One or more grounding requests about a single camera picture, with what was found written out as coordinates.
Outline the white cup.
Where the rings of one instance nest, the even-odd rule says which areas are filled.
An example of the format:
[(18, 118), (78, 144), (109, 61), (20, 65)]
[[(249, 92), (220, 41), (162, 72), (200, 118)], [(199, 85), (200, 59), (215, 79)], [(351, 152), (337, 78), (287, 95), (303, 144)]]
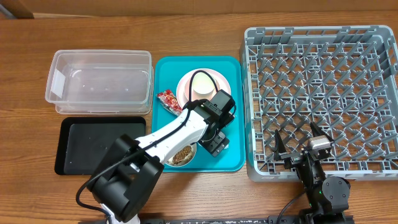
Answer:
[(195, 94), (206, 96), (215, 91), (212, 79), (204, 72), (198, 72), (192, 81), (192, 90)]

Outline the brown food scrap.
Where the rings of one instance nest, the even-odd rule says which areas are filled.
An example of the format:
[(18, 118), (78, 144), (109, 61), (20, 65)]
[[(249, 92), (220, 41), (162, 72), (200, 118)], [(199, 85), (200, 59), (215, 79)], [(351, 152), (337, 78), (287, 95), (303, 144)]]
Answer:
[(174, 155), (172, 161), (174, 164), (179, 164), (187, 159), (192, 151), (191, 146), (185, 146), (181, 151), (179, 151), (176, 155)]

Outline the white pink plate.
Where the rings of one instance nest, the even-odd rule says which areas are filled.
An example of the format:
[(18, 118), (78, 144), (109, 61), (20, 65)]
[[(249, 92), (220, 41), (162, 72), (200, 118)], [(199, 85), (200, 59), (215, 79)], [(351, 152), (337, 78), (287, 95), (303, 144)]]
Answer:
[[(177, 85), (176, 97), (181, 107), (183, 107), (188, 101), (190, 80), (194, 72), (198, 70), (205, 71), (206, 73), (211, 75), (216, 83), (218, 90), (224, 90), (228, 94), (231, 94), (231, 87), (227, 79), (220, 72), (217, 72), (216, 70), (212, 70), (209, 68), (194, 69), (186, 73)], [(216, 89), (213, 93), (206, 96), (197, 95), (193, 92), (193, 90), (191, 90), (191, 93), (192, 93), (192, 101), (201, 100), (201, 99), (211, 100), (216, 95)]]

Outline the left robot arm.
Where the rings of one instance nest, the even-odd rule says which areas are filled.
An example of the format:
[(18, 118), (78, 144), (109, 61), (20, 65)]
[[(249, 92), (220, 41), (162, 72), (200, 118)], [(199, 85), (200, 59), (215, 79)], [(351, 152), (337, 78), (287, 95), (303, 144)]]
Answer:
[(117, 138), (85, 186), (107, 222), (131, 221), (148, 201), (165, 163), (184, 147), (199, 143), (216, 157), (229, 143), (221, 130), (232, 122), (235, 109), (232, 96), (220, 90), (211, 100), (188, 102), (175, 120), (152, 134)]

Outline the grey bowl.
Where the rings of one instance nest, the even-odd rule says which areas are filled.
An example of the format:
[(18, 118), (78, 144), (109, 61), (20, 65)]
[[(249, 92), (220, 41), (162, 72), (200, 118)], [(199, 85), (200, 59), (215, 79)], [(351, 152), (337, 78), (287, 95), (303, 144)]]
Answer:
[(189, 164), (193, 160), (193, 158), (195, 157), (195, 154), (197, 152), (197, 144), (194, 143), (194, 144), (190, 144), (188, 146), (192, 147), (192, 151), (191, 151), (190, 155), (187, 157), (186, 160), (184, 160), (183, 162), (181, 162), (179, 164), (174, 164), (173, 161), (172, 161), (172, 159), (174, 157), (173, 156), (166, 162), (166, 164), (168, 166), (172, 166), (172, 167), (182, 167), (182, 166), (185, 166), (185, 165)]

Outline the cardboard backdrop wall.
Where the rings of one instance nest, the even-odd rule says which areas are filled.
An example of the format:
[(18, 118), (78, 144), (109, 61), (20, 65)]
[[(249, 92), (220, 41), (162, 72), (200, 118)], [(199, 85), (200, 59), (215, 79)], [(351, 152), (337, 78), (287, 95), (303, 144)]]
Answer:
[(266, 12), (392, 11), (397, 0), (1, 0), (17, 18), (169, 16)]

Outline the black plastic tray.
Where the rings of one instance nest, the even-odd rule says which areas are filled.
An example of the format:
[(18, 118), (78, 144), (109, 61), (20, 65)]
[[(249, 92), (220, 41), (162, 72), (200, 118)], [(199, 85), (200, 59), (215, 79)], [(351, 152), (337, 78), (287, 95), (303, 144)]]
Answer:
[(68, 117), (60, 127), (54, 171), (58, 175), (91, 175), (112, 143), (127, 134), (146, 133), (140, 116)]

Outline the teal serving tray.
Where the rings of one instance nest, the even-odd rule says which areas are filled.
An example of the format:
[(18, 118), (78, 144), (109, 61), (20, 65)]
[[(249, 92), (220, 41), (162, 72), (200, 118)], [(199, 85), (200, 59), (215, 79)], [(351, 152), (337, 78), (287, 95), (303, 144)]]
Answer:
[(182, 167), (166, 165), (165, 172), (234, 172), (242, 168), (245, 156), (243, 83), (239, 62), (230, 56), (170, 56), (160, 59), (155, 66), (154, 103), (152, 110), (152, 131), (169, 124), (177, 116), (167, 111), (156, 94), (171, 90), (175, 96), (182, 77), (198, 68), (209, 68), (220, 72), (231, 87), (231, 96), (236, 103), (234, 120), (222, 129), (229, 139), (229, 147), (213, 157), (201, 145), (193, 160)]

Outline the clear plastic storage bin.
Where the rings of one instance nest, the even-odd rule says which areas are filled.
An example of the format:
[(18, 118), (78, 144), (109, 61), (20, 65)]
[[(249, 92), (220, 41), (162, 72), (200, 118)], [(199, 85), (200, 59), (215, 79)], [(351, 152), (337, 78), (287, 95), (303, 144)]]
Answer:
[(147, 114), (154, 70), (145, 50), (59, 50), (45, 100), (60, 114)]

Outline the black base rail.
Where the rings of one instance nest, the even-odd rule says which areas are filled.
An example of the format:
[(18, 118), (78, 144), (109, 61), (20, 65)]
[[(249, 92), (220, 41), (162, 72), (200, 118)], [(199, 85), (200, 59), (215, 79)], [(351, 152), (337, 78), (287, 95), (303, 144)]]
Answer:
[[(353, 217), (346, 217), (347, 221), (321, 221), (318, 223), (350, 223), (354, 224)], [(245, 219), (207, 219), (207, 220), (164, 220), (160, 218), (140, 218), (141, 224), (276, 224), (277, 216), (267, 218), (245, 218)], [(287, 215), (281, 218), (281, 224), (299, 224), (301, 222), (298, 216)]]

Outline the red snack wrapper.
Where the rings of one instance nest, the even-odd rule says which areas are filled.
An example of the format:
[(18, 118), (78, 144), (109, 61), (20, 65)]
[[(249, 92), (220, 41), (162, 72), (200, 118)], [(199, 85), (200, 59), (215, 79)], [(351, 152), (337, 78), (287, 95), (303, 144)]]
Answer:
[(182, 108), (178, 104), (177, 97), (171, 90), (165, 90), (156, 94), (160, 104), (170, 113), (179, 116), (182, 113)]

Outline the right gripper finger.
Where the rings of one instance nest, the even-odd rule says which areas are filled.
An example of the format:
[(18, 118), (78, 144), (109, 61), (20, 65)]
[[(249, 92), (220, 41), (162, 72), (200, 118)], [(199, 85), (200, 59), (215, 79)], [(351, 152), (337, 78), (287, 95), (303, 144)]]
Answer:
[(315, 122), (310, 123), (313, 137), (325, 136), (330, 142), (333, 142), (333, 138), (324, 132)]
[(277, 129), (274, 131), (274, 137), (275, 137), (274, 153), (277, 155), (279, 155), (280, 153), (286, 153), (285, 145)]

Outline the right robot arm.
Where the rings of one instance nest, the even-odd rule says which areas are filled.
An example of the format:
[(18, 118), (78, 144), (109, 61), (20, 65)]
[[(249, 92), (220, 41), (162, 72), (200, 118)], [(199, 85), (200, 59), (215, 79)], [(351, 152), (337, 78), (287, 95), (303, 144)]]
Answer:
[(342, 177), (327, 177), (321, 160), (330, 156), (334, 140), (314, 122), (310, 123), (313, 137), (307, 146), (288, 153), (278, 132), (274, 131), (274, 159), (283, 161), (285, 169), (294, 168), (303, 183), (309, 208), (298, 214), (298, 223), (353, 223), (353, 217), (344, 215), (349, 209), (351, 185)]

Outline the grey dishwasher rack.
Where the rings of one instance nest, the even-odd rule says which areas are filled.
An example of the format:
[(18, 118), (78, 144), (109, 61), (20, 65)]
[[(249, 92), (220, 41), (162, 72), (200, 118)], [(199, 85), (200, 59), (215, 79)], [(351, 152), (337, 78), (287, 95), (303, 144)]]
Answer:
[(246, 167), (255, 182), (294, 181), (274, 131), (298, 152), (316, 123), (334, 139), (329, 176), (397, 179), (397, 41), (388, 26), (250, 27), (241, 46)]

